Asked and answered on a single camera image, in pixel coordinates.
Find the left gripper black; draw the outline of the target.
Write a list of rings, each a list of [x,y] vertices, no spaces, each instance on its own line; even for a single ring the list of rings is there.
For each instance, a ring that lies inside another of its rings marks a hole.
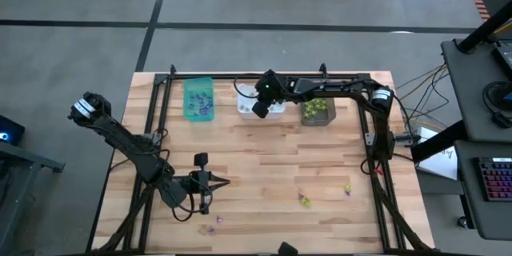
[[[182,187],[190,194],[200,194],[200,213],[208,214],[210,205],[213,202],[213,192],[221,187],[230,184],[230,180],[215,176],[211,171],[206,170],[209,162],[208,153],[198,153],[194,156],[194,165],[199,170],[191,171],[187,178],[182,180]],[[209,182],[220,182],[209,186]]]

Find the white plastic bin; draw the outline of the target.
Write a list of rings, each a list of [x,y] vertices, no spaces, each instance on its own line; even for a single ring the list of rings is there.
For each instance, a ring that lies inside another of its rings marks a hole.
[[[247,85],[245,83],[237,84],[238,92],[237,92],[237,109],[240,115],[244,119],[260,119],[253,111],[252,106],[256,103],[256,98],[250,98],[250,92],[254,92],[254,96],[257,94],[256,89],[253,86]],[[245,110],[241,110],[240,106],[250,108],[249,112]],[[268,115],[265,117],[265,120],[270,119],[278,119],[284,115],[286,110],[286,104],[278,103],[272,104],[271,107],[275,107],[275,111],[269,111]]]

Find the green translucent plastic bin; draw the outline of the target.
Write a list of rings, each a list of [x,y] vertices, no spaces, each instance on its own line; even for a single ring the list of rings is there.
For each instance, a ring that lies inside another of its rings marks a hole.
[[[183,91],[183,116],[186,120],[190,122],[207,122],[214,119],[214,107],[207,108],[207,104],[212,102],[214,104],[214,83],[212,78],[192,78],[184,81],[184,91]],[[207,95],[212,95],[213,100],[208,100],[206,97],[203,98],[201,93],[206,93]],[[194,100],[189,100],[189,95],[194,96]],[[195,95],[199,94],[202,99],[197,100]],[[202,105],[198,105],[197,101],[202,101]],[[189,104],[194,104],[194,109],[189,109]],[[211,114],[200,114],[199,110],[204,108],[205,110],[210,109]]]

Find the grey translucent plastic bin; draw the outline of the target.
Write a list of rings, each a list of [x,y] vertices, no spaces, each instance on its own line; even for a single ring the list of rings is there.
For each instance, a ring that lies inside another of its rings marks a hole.
[[[305,92],[308,87],[313,87],[314,90],[325,90],[332,92],[337,85],[333,84],[332,82],[328,82],[327,80],[313,80],[308,78],[300,78],[298,81],[298,88],[296,89],[297,92]],[[333,98],[326,98],[326,97],[319,97],[314,96],[314,98],[309,103],[312,104],[312,101],[314,99],[319,99],[320,104],[325,103],[326,109],[321,110],[318,108],[318,112],[315,114],[313,113],[312,109],[307,110],[305,108],[305,104],[307,102],[301,102],[300,103],[300,114],[301,114],[301,123],[303,126],[327,126],[330,124],[335,118],[336,118],[336,109],[334,104]],[[316,115],[315,120],[310,120],[310,118],[306,118],[304,116],[305,112],[309,112],[311,115]]]

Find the black rounded object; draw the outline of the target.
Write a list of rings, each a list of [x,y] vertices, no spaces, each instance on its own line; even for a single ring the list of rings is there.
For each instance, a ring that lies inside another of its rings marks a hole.
[[[287,242],[282,242],[278,248],[278,256],[298,256],[298,250]]]

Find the grey metal table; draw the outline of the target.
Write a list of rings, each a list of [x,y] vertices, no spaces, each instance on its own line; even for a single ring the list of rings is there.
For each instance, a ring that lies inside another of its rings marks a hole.
[[[63,172],[65,164],[0,142],[0,256],[7,256],[41,168]]]

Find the black diagonal beam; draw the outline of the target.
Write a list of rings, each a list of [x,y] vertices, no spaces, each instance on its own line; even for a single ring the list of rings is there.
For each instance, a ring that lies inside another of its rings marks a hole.
[[[432,138],[429,138],[411,149],[411,155],[414,163],[420,163],[431,156],[452,147],[457,140],[467,140],[468,135],[463,120],[445,128]]]

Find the white paper sheet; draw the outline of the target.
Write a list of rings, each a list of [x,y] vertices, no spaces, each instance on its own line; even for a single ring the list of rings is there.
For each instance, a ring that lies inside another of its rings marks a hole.
[[[420,170],[448,178],[458,180],[458,157],[453,146],[421,161],[417,164]]]

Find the black device with blue light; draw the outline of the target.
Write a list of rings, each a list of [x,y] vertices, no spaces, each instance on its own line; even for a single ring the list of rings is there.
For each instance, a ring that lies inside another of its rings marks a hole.
[[[0,115],[0,142],[7,142],[17,146],[26,128],[5,116]]]

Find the grey side desk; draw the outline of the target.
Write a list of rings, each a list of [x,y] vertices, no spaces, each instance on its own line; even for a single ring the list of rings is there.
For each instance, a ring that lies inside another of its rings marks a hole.
[[[476,171],[476,158],[512,158],[512,144],[456,141],[461,202],[468,227],[487,240],[512,241],[512,202],[487,202]]]
[[[494,47],[483,43],[473,53],[464,54],[454,41],[444,41],[441,49],[469,140],[512,142],[512,128],[503,129],[494,124],[482,100],[486,85],[507,80],[491,54]]]

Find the black round coiled device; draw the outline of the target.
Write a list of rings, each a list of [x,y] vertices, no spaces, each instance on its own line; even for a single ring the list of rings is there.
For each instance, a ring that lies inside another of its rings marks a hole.
[[[482,91],[484,104],[490,111],[512,111],[512,82],[491,82]]]

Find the black diagonal pole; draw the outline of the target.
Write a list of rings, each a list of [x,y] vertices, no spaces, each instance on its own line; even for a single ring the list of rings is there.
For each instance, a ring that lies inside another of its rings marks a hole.
[[[512,0],[481,24],[480,27],[469,36],[460,42],[456,42],[456,47],[464,54],[471,53],[480,42],[488,39],[496,30],[504,26],[510,18],[512,18]]]

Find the black power adapter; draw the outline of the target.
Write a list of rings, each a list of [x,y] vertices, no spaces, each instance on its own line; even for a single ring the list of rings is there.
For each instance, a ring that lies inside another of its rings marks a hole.
[[[499,113],[499,112],[494,113],[491,117],[491,121],[496,126],[502,128],[502,129],[512,128],[512,118],[508,118],[502,113]]]

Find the blue backlit keyboard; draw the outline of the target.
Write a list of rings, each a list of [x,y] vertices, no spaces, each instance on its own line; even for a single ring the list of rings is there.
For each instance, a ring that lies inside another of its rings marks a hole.
[[[480,187],[487,202],[512,202],[512,158],[476,158]]]

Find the black aluminium table frame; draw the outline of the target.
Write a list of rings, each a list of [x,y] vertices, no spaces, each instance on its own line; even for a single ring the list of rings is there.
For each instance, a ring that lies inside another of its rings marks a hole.
[[[302,78],[372,78],[365,73],[283,73]],[[299,254],[432,255],[433,239],[415,167],[395,153],[377,174],[368,163],[364,134],[370,114],[349,98],[334,98],[336,118],[303,126],[300,104],[285,102],[278,119],[244,119],[237,84],[263,73],[136,73],[120,123],[150,138],[175,169],[196,170],[194,156],[208,153],[206,169],[230,180],[213,192],[208,214],[171,209],[134,164],[115,150],[110,161],[89,256],[277,254],[287,242]],[[214,119],[183,116],[184,81],[212,78]],[[345,185],[351,185],[346,196]],[[305,207],[298,194],[311,201]],[[217,216],[223,221],[217,223]],[[207,228],[214,228],[208,234]]]

